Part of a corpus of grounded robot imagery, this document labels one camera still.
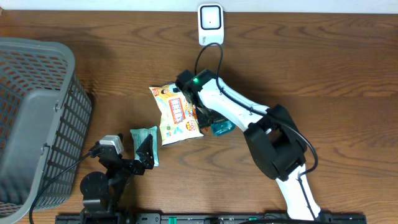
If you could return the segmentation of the chocolate bar wrapper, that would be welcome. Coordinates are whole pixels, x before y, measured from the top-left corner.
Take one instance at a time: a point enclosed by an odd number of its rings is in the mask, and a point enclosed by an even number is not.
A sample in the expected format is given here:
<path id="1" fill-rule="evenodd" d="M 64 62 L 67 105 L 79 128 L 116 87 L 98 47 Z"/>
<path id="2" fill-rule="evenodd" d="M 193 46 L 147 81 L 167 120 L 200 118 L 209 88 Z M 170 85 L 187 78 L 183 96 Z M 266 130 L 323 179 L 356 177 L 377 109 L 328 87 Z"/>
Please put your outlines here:
<path id="1" fill-rule="evenodd" d="M 197 122 L 199 130 L 202 133 L 207 133 L 209 131 L 209 127 L 203 124 L 203 114 L 197 109 L 195 105 L 192 105 L 192 113 L 195 121 Z"/>

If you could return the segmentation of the teal wet wipes pack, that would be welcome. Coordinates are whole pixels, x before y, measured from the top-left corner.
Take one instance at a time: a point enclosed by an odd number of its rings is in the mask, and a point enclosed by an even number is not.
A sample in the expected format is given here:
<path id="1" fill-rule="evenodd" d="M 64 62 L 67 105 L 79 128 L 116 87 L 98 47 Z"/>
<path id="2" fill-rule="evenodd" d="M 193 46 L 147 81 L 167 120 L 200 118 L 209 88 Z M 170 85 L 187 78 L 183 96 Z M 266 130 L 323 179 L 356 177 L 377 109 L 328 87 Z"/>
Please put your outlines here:
<path id="1" fill-rule="evenodd" d="M 134 144 L 134 158 L 135 160 L 139 159 L 139 155 L 137 154 L 138 148 L 141 146 L 141 144 L 144 142 L 145 138 L 148 135 L 152 135 L 152 141 L 153 141 L 153 146 L 152 146 L 152 151 L 154 155 L 154 166 L 158 167 L 159 166 L 159 155 L 158 155 L 158 144 L 157 144 L 157 126 L 153 126 L 151 128 L 141 128 L 141 129 L 131 129 L 130 133 L 133 139 L 133 144 Z"/>

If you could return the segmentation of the blue Listerine mouthwash bottle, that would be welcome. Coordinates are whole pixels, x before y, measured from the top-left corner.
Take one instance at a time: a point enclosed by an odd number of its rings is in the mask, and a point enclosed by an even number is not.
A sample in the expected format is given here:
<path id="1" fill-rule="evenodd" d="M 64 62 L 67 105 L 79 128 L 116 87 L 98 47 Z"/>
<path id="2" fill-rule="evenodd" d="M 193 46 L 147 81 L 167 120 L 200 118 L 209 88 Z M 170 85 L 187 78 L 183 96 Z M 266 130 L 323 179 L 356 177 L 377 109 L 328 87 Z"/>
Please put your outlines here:
<path id="1" fill-rule="evenodd" d="M 222 136 L 228 134 L 235 129 L 236 125 L 231 121 L 223 121 L 211 125 L 211 130 L 214 136 Z"/>

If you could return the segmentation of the cream snack bag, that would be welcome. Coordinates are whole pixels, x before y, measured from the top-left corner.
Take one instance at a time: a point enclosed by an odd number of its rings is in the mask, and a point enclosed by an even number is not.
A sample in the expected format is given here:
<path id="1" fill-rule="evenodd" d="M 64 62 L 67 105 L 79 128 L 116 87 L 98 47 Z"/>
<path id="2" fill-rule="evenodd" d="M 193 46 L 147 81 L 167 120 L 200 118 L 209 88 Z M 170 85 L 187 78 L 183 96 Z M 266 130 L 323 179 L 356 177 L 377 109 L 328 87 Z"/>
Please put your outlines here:
<path id="1" fill-rule="evenodd" d="M 159 128 L 163 146 L 203 137 L 193 117 L 192 104 L 175 83 L 149 89 L 161 113 Z"/>

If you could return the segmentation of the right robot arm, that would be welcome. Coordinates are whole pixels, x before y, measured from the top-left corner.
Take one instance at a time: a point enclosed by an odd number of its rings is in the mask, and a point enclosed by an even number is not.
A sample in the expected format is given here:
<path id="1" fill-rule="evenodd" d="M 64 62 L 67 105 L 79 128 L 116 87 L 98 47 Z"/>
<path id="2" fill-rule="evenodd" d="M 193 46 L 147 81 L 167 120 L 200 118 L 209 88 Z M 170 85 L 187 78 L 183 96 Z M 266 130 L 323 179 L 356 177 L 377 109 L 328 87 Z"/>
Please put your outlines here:
<path id="1" fill-rule="evenodd" d="M 231 89 L 210 70 L 177 76 L 177 88 L 197 113 L 200 128 L 239 128 L 259 170 L 275 180 L 292 219 L 317 221 L 321 209 L 307 180 L 305 152 L 313 146 L 299 132 L 289 112 L 281 105 L 272 108 L 255 103 Z"/>

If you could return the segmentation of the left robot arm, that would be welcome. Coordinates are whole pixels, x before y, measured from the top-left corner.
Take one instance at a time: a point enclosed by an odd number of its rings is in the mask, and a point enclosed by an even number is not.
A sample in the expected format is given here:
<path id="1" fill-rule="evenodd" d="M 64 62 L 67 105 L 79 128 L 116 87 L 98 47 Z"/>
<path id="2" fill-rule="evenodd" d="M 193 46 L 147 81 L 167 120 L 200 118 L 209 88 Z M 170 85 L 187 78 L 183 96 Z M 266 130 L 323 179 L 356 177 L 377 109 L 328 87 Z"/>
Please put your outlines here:
<path id="1" fill-rule="evenodd" d="M 80 183 L 84 209 L 81 223 L 135 223 L 131 212 L 119 208 L 124 188 L 135 175 L 154 168 L 153 136 L 150 134 L 138 147 L 138 159 L 124 159 L 123 136 L 106 135 L 89 150 L 90 157 L 99 159 L 106 172 L 91 172 Z"/>

